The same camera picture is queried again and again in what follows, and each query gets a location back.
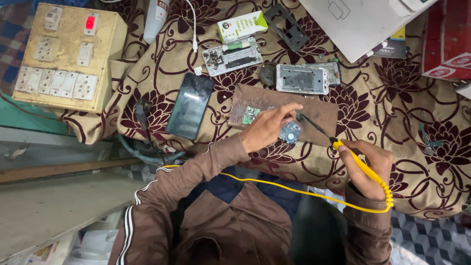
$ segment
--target red switch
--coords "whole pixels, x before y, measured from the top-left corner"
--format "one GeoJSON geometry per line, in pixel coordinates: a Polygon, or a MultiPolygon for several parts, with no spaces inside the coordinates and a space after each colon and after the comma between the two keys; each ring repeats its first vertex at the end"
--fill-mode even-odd
{"type": "Polygon", "coordinates": [[[95,17],[89,16],[87,18],[87,23],[85,24],[85,28],[93,29],[94,24],[95,24],[95,17]]]}

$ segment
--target teal wall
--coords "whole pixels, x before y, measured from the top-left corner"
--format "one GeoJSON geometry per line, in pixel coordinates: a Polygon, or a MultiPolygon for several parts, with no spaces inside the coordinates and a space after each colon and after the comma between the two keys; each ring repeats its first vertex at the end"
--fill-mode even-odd
{"type": "MultiPolygon", "coordinates": [[[[6,94],[1,94],[8,101],[14,103],[19,108],[25,111],[38,114],[41,116],[51,117],[58,119],[56,115],[42,111],[39,107],[30,105],[28,103],[16,101],[6,94]]],[[[45,133],[57,133],[68,135],[67,125],[58,120],[51,120],[43,117],[38,117],[29,113],[25,113],[10,103],[6,102],[0,97],[0,126],[15,127],[20,129],[34,130],[45,133]]]]}

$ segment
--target checkered floor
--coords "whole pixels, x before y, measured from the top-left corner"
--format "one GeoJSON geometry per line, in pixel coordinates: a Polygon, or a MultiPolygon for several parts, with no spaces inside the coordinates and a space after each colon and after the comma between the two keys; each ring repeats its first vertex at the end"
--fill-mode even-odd
{"type": "MultiPolygon", "coordinates": [[[[345,199],[330,190],[311,187],[312,192],[345,199]]],[[[343,212],[345,205],[328,200],[343,212]]],[[[470,265],[471,230],[460,225],[461,214],[433,222],[392,211],[390,261],[393,265],[470,265]]]]}
{"type": "Polygon", "coordinates": [[[4,6],[0,9],[0,91],[13,93],[34,16],[30,4],[4,6]]]}

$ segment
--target green circuit board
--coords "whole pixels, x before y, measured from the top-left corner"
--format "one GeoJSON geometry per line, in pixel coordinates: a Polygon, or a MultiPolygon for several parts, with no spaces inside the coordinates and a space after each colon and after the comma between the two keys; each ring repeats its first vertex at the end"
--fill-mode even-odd
{"type": "Polygon", "coordinates": [[[257,114],[260,112],[258,108],[247,107],[245,111],[243,124],[251,124],[252,121],[257,117],[257,114]]]}

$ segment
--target table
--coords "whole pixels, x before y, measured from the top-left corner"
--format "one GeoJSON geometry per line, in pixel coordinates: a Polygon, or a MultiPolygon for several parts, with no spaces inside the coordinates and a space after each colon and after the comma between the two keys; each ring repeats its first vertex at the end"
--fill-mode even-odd
{"type": "MultiPolygon", "coordinates": [[[[418,218],[435,219],[462,210],[471,190],[471,103],[454,92],[452,83],[421,77],[421,36],[426,14],[407,28],[410,47],[406,59],[370,57],[350,64],[333,45],[298,1],[279,0],[309,36],[307,44],[292,52],[273,29],[256,35],[266,40],[260,51],[266,61],[303,64],[340,61],[343,85],[332,88],[317,100],[340,105],[337,138],[363,139],[394,153],[390,189],[395,209],[418,218]],[[443,140],[433,156],[424,150],[419,122],[430,140],[443,140]]],[[[192,51],[193,13],[185,0],[174,0],[168,20],[156,41],[146,44],[142,0],[124,0],[106,6],[119,12],[129,25],[123,59],[112,61],[114,94],[101,114],[57,110],[55,114],[70,125],[79,141],[92,144],[116,133],[144,139],[145,133],[133,115],[138,99],[152,103],[150,132],[161,144],[198,152],[239,129],[228,126],[231,97],[236,83],[263,87],[258,73],[261,65],[212,78],[214,91],[195,141],[165,133],[179,86],[186,72],[203,65],[201,51],[220,45],[216,23],[228,17],[268,10],[274,0],[217,1],[192,0],[197,15],[199,51],[192,51]]],[[[205,68],[203,75],[209,77],[205,68]]],[[[289,145],[277,141],[251,153],[243,166],[342,194],[348,181],[337,152],[310,142],[289,145]]]]}

